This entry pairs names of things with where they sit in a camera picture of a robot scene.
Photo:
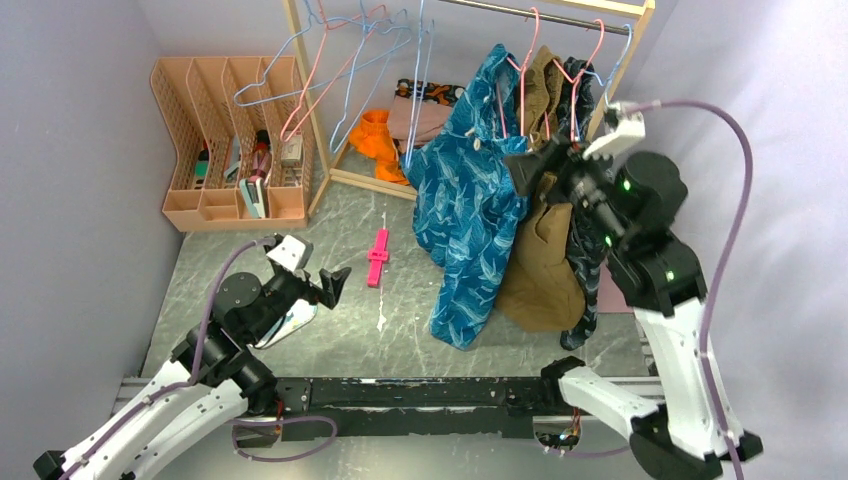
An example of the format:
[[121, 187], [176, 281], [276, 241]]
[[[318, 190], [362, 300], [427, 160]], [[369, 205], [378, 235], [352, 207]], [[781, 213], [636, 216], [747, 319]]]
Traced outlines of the blue leaf-print shorts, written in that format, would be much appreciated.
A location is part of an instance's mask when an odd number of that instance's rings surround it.
[[441, 132], [404, 162], [417, 192], [413, 233], [444, 273], [430, 332], [460, 350], [471, 347], [488, 321], [529, 209], [503, 162], [528, 147], [515, 112], [515, 65], [514, 56], [495, 45]]

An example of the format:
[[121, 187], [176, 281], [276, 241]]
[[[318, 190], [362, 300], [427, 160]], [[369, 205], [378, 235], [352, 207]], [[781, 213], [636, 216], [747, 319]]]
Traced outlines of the pink wire hanger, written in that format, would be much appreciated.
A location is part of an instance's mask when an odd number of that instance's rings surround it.
[[[507, 64], [517, 73], [518, 82], [516, 87], [519, 90], [518, 94], [518, 111], [519, 111], [519, 134], [521, 136], [525, 135], [525, 90], [526, 90], [526, 74], [529, 68], [530, 60], [532, 59], [534, 52], [536, 50], [536, 44], [539, 37], [540, 24], [541, 24], [541, 13], [537, 7], [532, 6], [528, 13], [531, 14], [531, 18], [533, 19], [533, 36], [528, 48], [526, 55], [521, 63], [517, 63], [513, 57], [507, 56], [505, 58]], [[497, 100], [498, 114], [500, 120], [501, 133], [504, 138], [508, 138], [510, 136], [509, 130], [507, 129], [506, 122], [506, 110], [504, 106], [504, 102], [506, 96], [501, 91], [501, 77], [498, 77], [495, 82], [495, 94]]]

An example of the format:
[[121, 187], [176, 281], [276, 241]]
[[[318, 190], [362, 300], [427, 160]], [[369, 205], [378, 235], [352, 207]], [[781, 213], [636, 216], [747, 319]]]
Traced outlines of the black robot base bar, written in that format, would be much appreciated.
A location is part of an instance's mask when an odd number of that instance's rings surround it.
[[280, 377], [238, 428], [243, 446], [338, 437], [499, 434], [531, 439], [544, 423], [567, 427], [576, 409], [540, 377]]

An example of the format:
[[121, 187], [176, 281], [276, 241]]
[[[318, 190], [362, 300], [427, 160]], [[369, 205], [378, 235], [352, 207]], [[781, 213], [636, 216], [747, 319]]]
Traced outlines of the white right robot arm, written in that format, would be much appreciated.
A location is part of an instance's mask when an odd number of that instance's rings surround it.
[[750, 460], [763, 444], [726, 404], [701, 264], [671, 229], [687, 187], [676, 164], [658, 153], [631, 154], [613, 177], [604, 162], [570, 142], [504, 160], [517, 194], [530, 194], [552, 173], [547, 199], [570, 203], [599, 229], [611, 277], [652, 350], [663, 397], [639, 396], [571, 356], [544, 368], [540, 402], [553, 414], [573, 407], [603, 422], [654, 479], [719, 478], [724, 462]]

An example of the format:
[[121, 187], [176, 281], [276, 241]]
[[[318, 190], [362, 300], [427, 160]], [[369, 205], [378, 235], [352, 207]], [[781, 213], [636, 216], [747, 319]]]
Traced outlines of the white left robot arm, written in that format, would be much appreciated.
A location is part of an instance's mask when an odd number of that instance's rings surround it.
[[213, 290], [211, 311], [142, 390], [77, 445], [33, 463], [40, 479], [152, 479], [206, 435], [282, 403], [277, 379], [252, 352], [299, 300], [334, 308], [350, 268], [308, 273], [281, 266], [267, 282], [238, 272]]

